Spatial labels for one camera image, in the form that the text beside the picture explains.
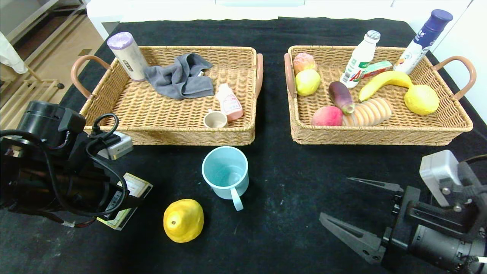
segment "white cloth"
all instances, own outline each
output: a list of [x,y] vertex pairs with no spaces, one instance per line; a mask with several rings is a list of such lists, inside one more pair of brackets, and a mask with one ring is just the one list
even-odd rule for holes
[[0,63],[12,67],[19,74],[24,74],[28,71],[22,58],[20,58],[2,32],[0,32]]

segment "robotic arm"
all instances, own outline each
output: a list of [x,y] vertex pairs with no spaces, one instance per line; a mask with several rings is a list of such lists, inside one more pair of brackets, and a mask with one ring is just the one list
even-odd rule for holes
[[401,256],[412,254],[450,273],[487,274],[487,187],[451,151],[423,157],[420,175],[440,207],[419,201],[411,186],[348,178],[395,192],[391,227],[382,238],[325,213],[320,221],[331,233],[371,264],[395,272]]
[[[102,132],[98,124],[109,117],[114,119],[114,126]],[[138,206],[142,199],[129,195],[124,178],[95,157],[120,157],[132,150],[131,139],[115,131],[117,116],[97,118],[92,134],[75,146],[85,124],[85,118],[70,109],[30,102],[17,129],[1,131],[0,208],[40,215],[70,227],[85,227],[96,217],[111,220],[119,211]],[[111,155],[110,148],[114,147],[118,152]],[[105,170],[113,173],[122,186],[111,182]],[[62,210],[93,218],[78,224],[66,222],[52,213]]]

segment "wicker basket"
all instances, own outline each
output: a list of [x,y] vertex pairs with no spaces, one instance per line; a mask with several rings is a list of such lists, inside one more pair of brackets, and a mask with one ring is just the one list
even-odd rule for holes
[[[380,88],[375,97],[386,98],[393,107],[393,115],[377,126],[313,126],[311,118],[315,111],[333,105],[328,96],[328,85],[337,81],[343,72],[354,46],[292,46],[284,55],[286,82],[288,89],[291,135],[299,144],[375,144],[375,145],[447,145],[453,138],[472,130],[473,124],[458,102],[473,85],[475,69],[464,57],[451,57],[433,66],[424,57],[410,74],[414,84],[424,84],[433,88],[439,98],[438,110],[430,115],[417,115],[404,104],[405,87],[387,85]],[[404,48],[377,47],[372,62],[388,60],[396,62]],[[297,96],[294,83],[292,59],[301,52],[314,56],[318,64],[321,83],[318,90],[310,96]],[[454,95],[437,70],[452,60],[460,60],[470,72],[467,86]],[[363,79],[350,90],[355,102],[360,89],[369,81]]]
[[[205,70],[213,86],[223,83],[233,88],[243,107],[243,117],[230,121],[225,128],[205,128],[203,116],[208,109],[218,110],[214,96],[175,100],[160,95],[144,82],[132,81],[115,59],[108,65],[96,56],[83,56],[75,62],[73,84],[87,97],[80,113],[86,118],[86,132],[93,121],[105,113],[115,113],[120,120],[117,131],[132,137],[136,145],[248,145],[255,139],[255,112],[262,86],[262,54],[250,47],[210,46],[141,46],[149,65],[167,66],[176,56],[197,53],[213,64]],[[82,63],[94,59],[107,72],[92,94],[78,81],[77,71]],[[114,123],[105,119],[102,130]]]

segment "banana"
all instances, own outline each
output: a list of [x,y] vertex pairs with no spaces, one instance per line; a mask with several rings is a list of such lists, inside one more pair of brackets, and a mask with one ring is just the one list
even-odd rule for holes
[[358,94],[358,100],[361,102],[369,99],[374,93],[385,85],[396,85],[410,88],[413,86],[409,75],[400,71],[386,71],[370,80]]

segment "table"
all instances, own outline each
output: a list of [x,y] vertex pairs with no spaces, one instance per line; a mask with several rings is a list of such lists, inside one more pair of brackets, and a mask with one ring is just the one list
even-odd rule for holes
[[[240,147],[249,162],[244,210],[218,198],[201,175],[214,147],[137,146],[111,162],[154,185],[123,231],[101,223],[69,229],[36,216],[0,212],[1,265],[6,273],[337,273],[386,274],[328,232],[320,212],[382,235],[391,222],[390,194],[356,185],[347,176],[411,185],[423,191],[421,157],[450,149],[458,159],[487,153],[487,127],[462,99],[474,129],[445,147],[299,145],[289,128],[283,55],[295,44],[357,45],[369,29],[378,45],[405,47],[414,32],[404,22],[279,18],[269,21],[159,21],[122,23],[139,45],[251,46],[264,55],[264,81],[257,105],[256,139]],[[110,62],[104,44],[96,53]],[[104,69],[90,62],[80,75],[93,90]],[[450,88],[458,88],[441,74]],[[71,87],[62,105],[79,110],[84,97]],[[162,228],[165,208],[176,200],[197,200],[205,212],[202,234],[177,244]],[[399,273],[443,273],[404,257]]]

